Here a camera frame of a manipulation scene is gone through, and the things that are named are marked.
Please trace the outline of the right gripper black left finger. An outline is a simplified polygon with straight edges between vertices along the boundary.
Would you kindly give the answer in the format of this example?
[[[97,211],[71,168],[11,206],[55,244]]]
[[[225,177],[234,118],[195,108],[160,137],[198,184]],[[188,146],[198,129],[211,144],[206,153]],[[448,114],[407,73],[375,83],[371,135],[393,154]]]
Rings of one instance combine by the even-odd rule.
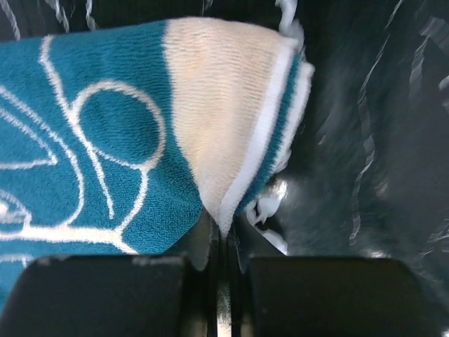
[[[40,258],[20,275],[2,336],[216,336],[219,233],[204,213],[153,256]]]

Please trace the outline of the teal beige Doraemon towel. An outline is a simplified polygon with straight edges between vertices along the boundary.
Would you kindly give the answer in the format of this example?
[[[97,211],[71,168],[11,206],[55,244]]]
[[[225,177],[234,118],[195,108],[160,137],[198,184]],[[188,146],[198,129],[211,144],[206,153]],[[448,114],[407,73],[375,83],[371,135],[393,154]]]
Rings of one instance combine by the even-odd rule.
[[[222,234],[283,170],[314,67],[274,30],[179,18],[1,45],[1,300],[34,259]]]

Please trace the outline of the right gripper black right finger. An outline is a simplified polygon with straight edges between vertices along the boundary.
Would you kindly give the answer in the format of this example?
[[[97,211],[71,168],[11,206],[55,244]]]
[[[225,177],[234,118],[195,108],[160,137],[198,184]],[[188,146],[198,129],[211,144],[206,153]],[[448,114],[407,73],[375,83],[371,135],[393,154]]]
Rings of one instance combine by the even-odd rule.
[[[447,336],[448,316],[388,258],[290,257],[253,227],[228,236],[233,336]]]

